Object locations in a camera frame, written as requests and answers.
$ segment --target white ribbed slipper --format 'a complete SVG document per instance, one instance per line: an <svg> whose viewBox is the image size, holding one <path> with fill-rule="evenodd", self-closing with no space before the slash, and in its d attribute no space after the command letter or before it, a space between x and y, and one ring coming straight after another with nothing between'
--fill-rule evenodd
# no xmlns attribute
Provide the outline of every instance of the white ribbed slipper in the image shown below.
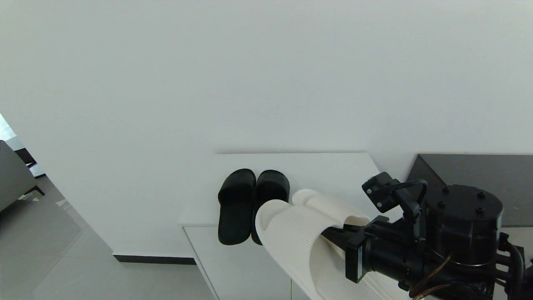
<svg viewBox="0 0 533 300"><path fill-rule="evenodd" d="M344 251L320 235L330 226L367 224L359 209L313 190L296 192L292 204L268 201L255 226L268 253L311 300L409 299L397 282L375 272L359 284L346 279Z"/></svg>

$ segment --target gray sofa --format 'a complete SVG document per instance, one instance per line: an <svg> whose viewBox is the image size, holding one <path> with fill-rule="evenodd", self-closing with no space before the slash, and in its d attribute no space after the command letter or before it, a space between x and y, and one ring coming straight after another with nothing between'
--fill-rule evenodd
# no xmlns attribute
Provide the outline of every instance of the gray sofa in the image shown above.
<svg viewBox="0 0 533 300"><path fill-rule="evenodd" d="M44 195L22 159L0 140L0 211L31 191Z"/></svg>

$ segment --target cable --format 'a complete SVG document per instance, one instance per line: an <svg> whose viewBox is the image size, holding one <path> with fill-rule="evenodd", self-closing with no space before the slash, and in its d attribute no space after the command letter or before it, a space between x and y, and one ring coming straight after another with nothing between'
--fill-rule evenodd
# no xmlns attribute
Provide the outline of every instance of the cable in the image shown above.
<svg viewBox="0 0 533 300"><path fill-rule="evenodd" d="M409 297L414 298L413 295L418 294L418 291L426 285L426 283L433 277L435 274L439 273L440 270L450 261L451 255L446 257L446 259L440 264L438 267L435 268L431 273L429 273L426 277L422 278L422 280L417 283L410 291L409 291Z"/></svg>
<svg viewBox="0 0 533 300"><path fill-rule="evenodd" d="M505 282L503 280L500 280L498 278L494 278L494 282L501 285L502 287L505 287Z"/></svg>
<svg viewBox="0 0 533 300"><path fill-rule="evenodd" d="M452 284L449 283L449 284L446 284L446 285L439 285L439 286L435 286L435 287L429 288L429 289L427 289L427 290L425 290L423 292L420 292L420 293L416 294L413 298L414 299L421 299L421 298L427 296L429 293L432 293L434 291L437 291L437 290L440 290L440 289L443 289L443 288L447 288L447 287L449 287L451 285Z"/></svg>
<svg viewBox="0 0 533 300"><path fill-rule="evenodd" d="M511 289L508 295L509 300L520 300L520 292L522 289L522 281L524 280L524 260L518 249L511 243L509 246L509 253L513 261L513 279Z"/></svg>
<svg viewBox="0 0 533 300"><path fill-rule="evenodd" d="M418 202L418 204L422 204L422 200L424 200L424 196L426 196L426 193L427 193L427 181L426 180L417 179L417 180L412 180L412 181L408 181L404 183L393 184L393 185L385 187L385 189L388 192L392 192L396 190L401 190L403 188L412 187L418 184L422 185L422 190L420 191L420 194L418 195L416 202Z"/></svg>

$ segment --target slide sandal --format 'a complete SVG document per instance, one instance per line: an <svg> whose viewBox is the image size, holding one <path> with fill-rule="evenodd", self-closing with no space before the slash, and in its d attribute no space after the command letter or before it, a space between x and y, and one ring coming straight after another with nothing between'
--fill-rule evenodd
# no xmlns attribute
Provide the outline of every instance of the slide sandal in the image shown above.
<svg viewBox="0 0 533 300"><path fill-rule="evenodd" d="M255 227L268 253L310 299L409 299L397 282L378 273L358 284L346 279L344 252L320 235L330 226L367 224L360 210L312 190L296 192L292 202L265 203Z"/></svg>
<svg viewBox="0 0 533 300"><path fill-rule="evenodd" d="M289 180L283 173L276 170L266 170L262 172L258 179L254 191L254 213L252 218L252 240L261 245L261 240L255 230L255 215L261 205L265 202L277 199L287 202L289 200Z"/></svg>
<svg viewBox="0 0 533 300"><path fill-rule="evenodd" d="M255 174L240 169L228 176L219 191L219 241L224 245L240 244L252 231L252 201Z"/></svg>

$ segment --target black baseboard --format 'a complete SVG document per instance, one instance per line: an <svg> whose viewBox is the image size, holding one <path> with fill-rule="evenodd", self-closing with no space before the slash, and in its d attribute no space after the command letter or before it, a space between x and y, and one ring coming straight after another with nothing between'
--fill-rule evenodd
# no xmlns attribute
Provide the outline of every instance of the black baseboard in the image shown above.
<svg viewBox="0 0 533 300"><path fill-rule="evenodd" d="M196 265L195 259L190 258L190 257L161 257L161 256L135 256L135 255L113 255L113 256L121 263Z"/></svg>

